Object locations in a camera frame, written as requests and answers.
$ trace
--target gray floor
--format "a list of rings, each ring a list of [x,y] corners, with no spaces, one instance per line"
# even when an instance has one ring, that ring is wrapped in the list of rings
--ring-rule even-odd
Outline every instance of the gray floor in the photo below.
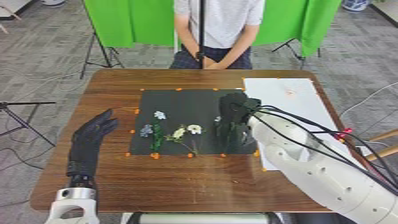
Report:
[[[22,13],[22,21],[1,21],[10,34],[0,32],[0,101],[56,101],[56,106],[38,109],[33,126],[54,140],[65,125],[85,84],[76,71],[88,44],[90,26],[79,5],[69,0],[61,8],[51,9],[38,2]],[[255,69],[298,69],[298,62],[287,49],[271,53],[276,45],[253,48]],[[99,60],[97,49],[93,60]],[[120,60],[129,68],[166,68],[172,49],[136,45],[120,50]],[[305,70],[316,73],[337,112],[367,97],[372,91],[398,81],[398,29],[371,9],[360,14],[339,10],[328,36],[321,46],[321,58],[310,57]],[[398,127],[398,93],[388,88],[349,111],[342,122],[365,139]],[[26,117],[29,108],[12,107]],[[15,126],[0,114],[0,131]],[[37,155],[49,145],[21,131],[0,138],[1,147],[15,149],[22,158]],[[29,161],[44,167],[51,151]],[[17,162],[8,150],[0,151],[0,169]],[[387,158],[398,172],[398,155]],[[0,206],[28,198],[40,171],[22,164],[0,171]],[[42,223],[45,214],[29,209],[28,203],[0,207],[0,223]],[[117,215],[101,215],[102,223],[115,223]]]

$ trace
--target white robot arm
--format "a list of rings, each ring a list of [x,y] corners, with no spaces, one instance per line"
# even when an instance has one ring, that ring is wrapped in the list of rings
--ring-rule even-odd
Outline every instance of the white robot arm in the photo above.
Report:
[[[289,121],[259,112],[253,114],[248,126],[253,139],[264,146],[264,157],[307,196],[358,224],[395,224],[395,195],[360,171],[321,153],[308,150],[308,159],[300,161],[300,154],[307,148],[273,132],[259,119],[287,138],[326,154],[330,151]],[[342,152],[339,154],[362,168],[351,156]]]

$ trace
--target table leg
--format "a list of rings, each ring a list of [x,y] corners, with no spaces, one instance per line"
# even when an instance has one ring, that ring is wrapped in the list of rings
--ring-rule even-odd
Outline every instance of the table leg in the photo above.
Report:
[[[0,24],[0,30],[3,31],[5,34],[8,34],[8,31],[6,31],[6,29],[5,29],[1,24]]]

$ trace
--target green screen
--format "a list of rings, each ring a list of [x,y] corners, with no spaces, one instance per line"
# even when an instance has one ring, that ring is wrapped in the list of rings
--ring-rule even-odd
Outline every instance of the green screen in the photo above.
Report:
[[[253,46],[296,38],[301,56],[308,56],[321,45],[339,3],[340,0],[266,0]],[[173,0],[85,0],[104,47],[131,47],[132,43],[173,45],[172,5]]]

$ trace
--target wire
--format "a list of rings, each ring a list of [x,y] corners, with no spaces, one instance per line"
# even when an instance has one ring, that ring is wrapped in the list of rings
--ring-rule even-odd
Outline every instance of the wire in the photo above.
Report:
[[[374,165],[378,168],[385,169],[378,164],[372,163],[372,165]],[[394,172],[392,172],[392,174],[394,174],[394,176],[398,177],[398,174],[395,174]]]
[[[33,157],[29,157],[28,159],[21,159],[21,161],[17,163],[13,163],[12,165],[8,165],[5,168],[0,169],[0,172],[5,171],[10,167],[13,167],[15,165],[19,165],[21,163],[24,163],[28,160],[35,159],[37,157],[40,157],[45,152],[51,150],[53,146],[44,150],[42,153],[38,153]]]
[[[5,130],[6,130],[6,132],[10,131],[10,129],[8,129],[8,121],[10,121],[10,117],[6,118],[6,121],[5,121]],[[17,143],[31,143],[38,138],[40,138],[40,136],[37,135],[28,141],[21,141],[12,136],[12,133],[8,133],[8,140],[17,142]]]
[[[371,153],[372,153],[372,155],[374,155],[374,157],[376,157],[376,159],[378,159],[378,161],[379,161],[379,163],[381,163],[381,166],[383,166],[383,169],[385,169],[385,171],[387,171],[387,173],[388,173],[390,179],[392,179],[394,183],[398,184],[395,176],[392,175],[392,171],[390,171],[390,169],[388,169],[387,163],[385,163],[385,161],[383,161],[383,159],[381,159],[378,153],[374,152],[372,148],[371,148],[369,145],[365,144],[363,140],[362,140],[353,134],[349,134],[349,133],[346,133],[346,132],[331,131],[331,133],[333,133],[333,134],[346,134],[346,135],[347,135],[351,138],[355,138],[355,140],[362,143],[363,147],[369,149],[369,151],[371,151]]]
[[[385,148],[388,148],[390,146],[383,143],[383,142],[369,142],[369,141],[363,141],[367,144],[378,144],[381,145]]]
[[[339,132],[339,131],[331,131],[326,127],[323,127],[316,122],[312,122],[310,120],[307,120],[303,117],[300,117],[298,115],[294,115],[294,114],[291,114],[291,113],[287,113],[285,111],[282,111],[276,107],[273,107],[273,106],[260,106],[260,108],[269,108],[275,112],[278,112],[278,113],[282,113],[282,114],[285,114],[285,115],[289,115],[298,121],[301,121],[303,123],[307,123],[307,124],[310,124],[310,125],[314,125],[321,130],[323,130],[323,132],[310,132],[312,134],[314,133],[326,133],[326,134],[330,134],[331,136],[335,135],[335,133],[339,133],[339,134],[346,134],[346,135],[349,135],[355,139],[356,139],[356,141],[362,143],[362,145],[365,146],[365,148],[369,149],[369,151],[371,151],[371,153],[374,154],[374,156],[376,156],[376,159],[379,160],[379,163],[381,163],[381,165],[385,166],[385,170],[387,170],[387,173],[388,173],[388,176],[390,176],[390,179],[392,179],[392,182],[394,183],[390,183],[390,179],[385,177],[385,175],[381,174],[381,172],[378,171],[378,169],[372,167],[372,169],[376,170],[376,172],[378,172],[378,174],[379,174],[379,176],[385,178],[385,180],[387,180],[387,182],[388,182],[388,184],[395,187],[395,189],[398,189],[398,180],[395,180],[395,177],[394,177],[394,175],[392,175],[392,173],[390,173],[390,170],[388,170],[388,167],[387,167],[387,164],[385,164],[385,162],[383,162],[383,159],[379,158],[379,156],[378,156],[378,154],[376,154],[376,152],[374,152],[374,150],[371,149],[371,147],[369,147],[369,145],[365,144],[365,142],[362,141],[362,139],[355,136],[355,135],[351,135],[349,133],[346,133],[346,132]],[[307,131],[307,129],[285,118],[285,117],[282,117],[282,116],[278,116],[282,119],[285,119],[305,131]]]
[[[339,114],[339,118],[342,118],[344,114],[365,103],[365,101],[371,99],[371,97],[394,85],[398,84],[398,82],[394,82],[392,84],[388,84],[385,87],[381,87],[374,93],[367,96],[367,98],[342,111],[342,113]]]
[[[300,142],[296,142],[276,130],[275,128],[268,125],[268,123],[260,120],[260,118],[252,115],[253,118],[257,119],[257,121],[266,125],[266,127],[271,129],[271,131],[280,135],[280,137],[291,141],[296,145],[300,145],[303,148],[310,149],[314,152],[317,152],[319,154],[323,154],[326,157],[330,157],[331,159],[335,159],[340,163],[344,163],[347,166],[351,166],[353,168],[356,168],[356,170],[360,171],[360,173],[374,180],[374,182],[383,186],[383,188],[388,190],[388,192],[398,196],[398,191],[395,189],[390,188],[390,186],[385,184],[385,182],[379,181],[379,179],[372,176],[372,174],[360,168],[355,166],[355,164],[349,164],[344,160],[340,160],[337,157],[333,157],[330,154],[326,154],[324,152],[321,152],[317,149],[314,149],[310,146],[307,146],[305,144],[301,144]]]
[[[35,169],[42,170],[42,168],[40,168],[38,166],[35,166],[35,165],[31,165],[31,164],[26,163],[26,161],[22,160],[22,158],[21,158],[21,156],[17,155],[17,152],[15,152],[15,150],[13,150],[12,148],[3,148],[3,149],[0,149],[0,152],[5,151],[5,150],[8,150],[8,151],[13,153],[17,160],[21,161],[21,163],[22,163],[26,166],[29,166],[29,167],[33,167]]]
[[[385,115],[385,117],[374,122],[374,124],[367,127],[367,129],[363,129],[363,131],[356,134],[356,136],[360,136],[369,129],[381,123],[381,121],[392,116],[392,114],[395,113],[398,109],[394,109],[394,111]]]
[[[29,201],[29,200],[24,200],[24,201],[21,201],[21,202],[13,202],[13,203],[10,203],[10,204],[6,204],[6,205],[0,205],[0,208],[5,208],[5,207],[13,206],[13,205],[21,205],[21,204],[24,204],[28,201]]]

